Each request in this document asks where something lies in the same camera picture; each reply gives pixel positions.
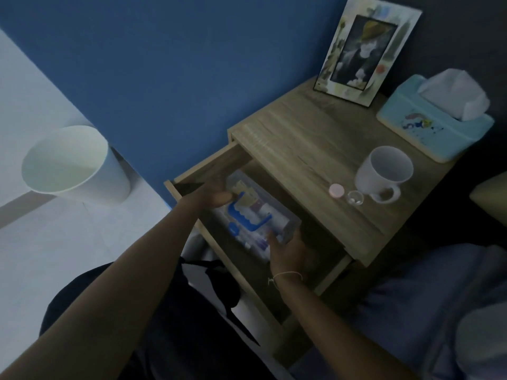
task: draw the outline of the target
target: white trash bin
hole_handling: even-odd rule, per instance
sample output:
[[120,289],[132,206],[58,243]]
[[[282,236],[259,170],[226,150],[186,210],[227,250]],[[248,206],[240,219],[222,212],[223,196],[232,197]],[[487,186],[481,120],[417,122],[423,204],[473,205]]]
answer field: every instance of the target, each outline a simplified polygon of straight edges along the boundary
[[130,193],[130,181],[105,138],[83,125],[37,142],[23,159],[21,174],[35,192],[85,203],[115,206]]

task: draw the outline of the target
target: white mug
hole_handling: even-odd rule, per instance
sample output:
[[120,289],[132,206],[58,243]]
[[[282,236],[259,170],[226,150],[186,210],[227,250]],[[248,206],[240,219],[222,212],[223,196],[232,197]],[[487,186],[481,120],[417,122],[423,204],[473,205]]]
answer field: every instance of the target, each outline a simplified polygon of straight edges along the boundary
[[[392,146],[379,146],[372,150],[355,176],[355,186],[361,193],[369,194],[379,204],[389,204],[401,196],[398,185],[414,173],[409,156]],[[392,197],[382,200],[380,193],[392,189]]]

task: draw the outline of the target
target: light blue tissue box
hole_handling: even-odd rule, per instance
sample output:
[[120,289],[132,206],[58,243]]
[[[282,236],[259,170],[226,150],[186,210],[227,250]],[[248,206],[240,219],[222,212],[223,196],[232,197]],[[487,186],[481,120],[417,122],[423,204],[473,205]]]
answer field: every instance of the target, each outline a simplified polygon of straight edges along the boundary
[[417,93],[424,81],[415,74],[396,88],[377,120],[436,162],[446,163],[480,140],[494,119],[483,114],[475,120],[456,120]]

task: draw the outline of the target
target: pink bottle cap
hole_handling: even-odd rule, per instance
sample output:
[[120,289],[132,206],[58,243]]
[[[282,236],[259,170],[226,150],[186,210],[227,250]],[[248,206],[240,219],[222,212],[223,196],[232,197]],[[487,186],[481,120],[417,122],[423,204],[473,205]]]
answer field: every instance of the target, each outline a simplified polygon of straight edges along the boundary
[[329,187],[329,195],[332,198],[340,198],[345,194],[345,188],[339,184],[331,184]]

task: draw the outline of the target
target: picture frame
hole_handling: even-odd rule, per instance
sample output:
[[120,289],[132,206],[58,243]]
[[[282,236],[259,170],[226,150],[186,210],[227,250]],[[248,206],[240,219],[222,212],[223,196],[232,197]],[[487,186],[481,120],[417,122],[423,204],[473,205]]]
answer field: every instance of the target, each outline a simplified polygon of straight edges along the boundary
[[422,11],[348,0],[314,90],[369,107]]

